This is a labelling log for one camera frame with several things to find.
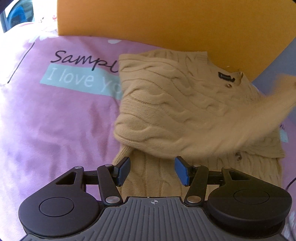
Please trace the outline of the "beige cable-knit sweater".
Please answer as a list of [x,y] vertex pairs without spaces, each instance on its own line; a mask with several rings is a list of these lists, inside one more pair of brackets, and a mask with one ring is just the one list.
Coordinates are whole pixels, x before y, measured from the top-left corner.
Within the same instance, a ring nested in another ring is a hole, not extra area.
[[281,186],[280,124],[295,107],[295,77],[280,75],[262,95],[242,72],[218,68],[205,52],[155,50],[119,57],[122,100],[114,124],[130,157],[120,187],[129,196],[181,196],[174,159],[212,171],[234,168]]

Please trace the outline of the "pink printed bed sheet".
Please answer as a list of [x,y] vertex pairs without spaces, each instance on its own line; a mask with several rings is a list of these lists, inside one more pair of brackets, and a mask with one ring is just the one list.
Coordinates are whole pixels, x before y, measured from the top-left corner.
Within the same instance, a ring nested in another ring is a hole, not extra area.
[[119,57],[160,49],[171,50],[122,39],[61,36],[56,27],[38,23],[20,24],[2,35],[2,240],[25,236],[18,210],[31,194],[75,166],[95,170],[114,164],[120,151],[114,124],[123,94]]

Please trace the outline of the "grey headboard panel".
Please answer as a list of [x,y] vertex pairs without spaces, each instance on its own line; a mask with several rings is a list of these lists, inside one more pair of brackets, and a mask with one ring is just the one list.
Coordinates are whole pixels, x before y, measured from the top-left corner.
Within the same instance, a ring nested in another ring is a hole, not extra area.
[[283,52],[252,82],[263,94],[271,92],[276,77],[280,74],[295,76],[296,41],[293,41]]

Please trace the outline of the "orange headboard panel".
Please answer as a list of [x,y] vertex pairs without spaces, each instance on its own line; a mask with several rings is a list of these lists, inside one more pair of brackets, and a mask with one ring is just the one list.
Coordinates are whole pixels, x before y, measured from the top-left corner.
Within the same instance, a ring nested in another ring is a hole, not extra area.
[[206,51],[253,81],[295,38],[295,2],[58,1],[57,22],[60,35]]

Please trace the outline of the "white washing machine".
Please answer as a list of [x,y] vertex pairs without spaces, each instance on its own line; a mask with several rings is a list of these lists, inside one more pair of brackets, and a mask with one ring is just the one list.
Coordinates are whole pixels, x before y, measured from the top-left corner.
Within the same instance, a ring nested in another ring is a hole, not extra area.
[[18,24],[33,20],[32,1],[1,1],[1,27],[4,33]]

